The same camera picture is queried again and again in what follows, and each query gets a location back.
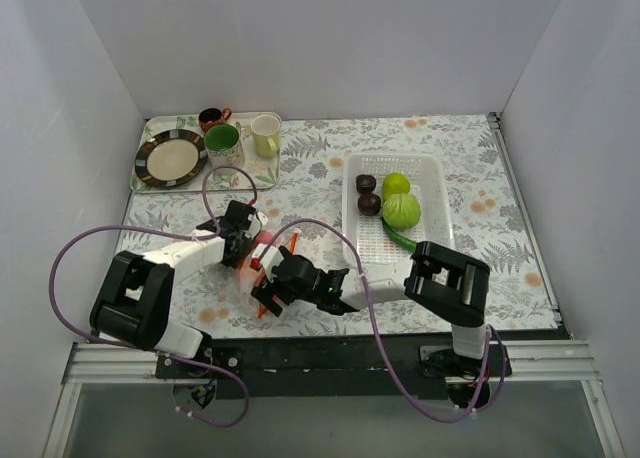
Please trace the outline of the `clear zip top bag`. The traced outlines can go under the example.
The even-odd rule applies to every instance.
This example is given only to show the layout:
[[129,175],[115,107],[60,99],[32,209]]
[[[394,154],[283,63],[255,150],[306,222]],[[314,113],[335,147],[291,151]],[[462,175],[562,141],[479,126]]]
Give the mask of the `clear zip top bag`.
[[237,291],[235,294],[235,302],[239,305],[240,309],[249,316],[260,319],[264,317],[269,310],[251,296],[253,287],[261,284],[265,280],[263,270],[256,271],[251,267],[251,254],[257,245],[258,243],[254,240],[252,249],[238,268],[231,269],[221,264],[207,267],[203,271],[203,284],[209,290],[214,290],[218,280],[228,278]]

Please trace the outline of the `fake green cucumber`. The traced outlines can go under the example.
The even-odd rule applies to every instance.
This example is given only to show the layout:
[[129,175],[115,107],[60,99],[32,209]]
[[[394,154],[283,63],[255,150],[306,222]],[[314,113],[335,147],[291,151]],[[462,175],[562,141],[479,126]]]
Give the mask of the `fake green cucumber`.
[[394,230],[384,218],[381,219],[382,229],[386,236],[396,245],[409,253],[414,253],[417,247],[417,243],[409,238],[404,237],[399,232]]

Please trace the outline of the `fake dark purple plum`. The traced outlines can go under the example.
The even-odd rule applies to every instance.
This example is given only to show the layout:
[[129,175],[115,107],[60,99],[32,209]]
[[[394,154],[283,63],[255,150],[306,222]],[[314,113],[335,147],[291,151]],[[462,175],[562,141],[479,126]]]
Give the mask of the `fake dark purple plum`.
[[356,191],[359,194],[372,193],[376,189],[376,178],[368,174],[360,174],[355,179]]

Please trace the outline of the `fake green cabbage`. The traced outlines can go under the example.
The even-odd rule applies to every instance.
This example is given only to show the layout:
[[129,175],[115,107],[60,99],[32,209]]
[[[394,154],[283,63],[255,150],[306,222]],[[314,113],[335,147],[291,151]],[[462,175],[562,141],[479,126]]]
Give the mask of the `fake green cabbage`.
[[384,202],[382,218],[397,230],[407,230],[416,226],[422,212],[418,199],[410,193],[390,195]]

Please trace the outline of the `fake green lime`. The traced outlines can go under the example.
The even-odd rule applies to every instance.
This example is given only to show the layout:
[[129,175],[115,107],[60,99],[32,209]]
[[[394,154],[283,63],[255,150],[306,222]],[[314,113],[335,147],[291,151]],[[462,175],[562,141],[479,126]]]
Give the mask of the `fake green lime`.
[[403,174],[390,173],[383,181],[383,200],[386,201],[395,194],[409,193],[410,190],[410,182]]

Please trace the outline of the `fake red apple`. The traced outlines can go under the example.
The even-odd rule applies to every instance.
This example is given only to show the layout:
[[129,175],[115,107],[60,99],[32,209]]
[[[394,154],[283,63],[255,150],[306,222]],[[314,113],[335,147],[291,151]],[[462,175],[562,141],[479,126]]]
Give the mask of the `fake red apple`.
[[261,231],[255,238],[258,244],[268,244],[273,239],[273,234],[269,231]]

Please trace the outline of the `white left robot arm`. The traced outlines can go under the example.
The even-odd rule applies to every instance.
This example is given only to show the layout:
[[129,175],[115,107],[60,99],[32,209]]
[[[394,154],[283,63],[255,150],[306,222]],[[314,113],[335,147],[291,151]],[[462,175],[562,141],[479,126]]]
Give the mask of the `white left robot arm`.
[[205,334],[169,318],[174,287],[212,265],[239,267],[267,222],[264,213],[232,200],[221,218],[197,226],[185,241],[116,254],[90,313],[91,331],[176,355],[188,376],[205,376],[213,364],[202,346]]

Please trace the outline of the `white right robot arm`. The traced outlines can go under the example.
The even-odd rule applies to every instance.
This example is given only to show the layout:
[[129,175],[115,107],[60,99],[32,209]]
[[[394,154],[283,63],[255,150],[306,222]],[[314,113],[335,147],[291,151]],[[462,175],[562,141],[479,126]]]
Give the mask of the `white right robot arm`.
[[364,272],[324,271],[307,258],[259,244],[251,267],[265,273],[251,296],[278,316],[282,304],[303,301],[336,316],[355,313],[369,303],[411,300],[451,325],[454,367],[475,375],[489,362],[485,347],[485,305],[489,266],[432,242],[420,242],[408,257]]

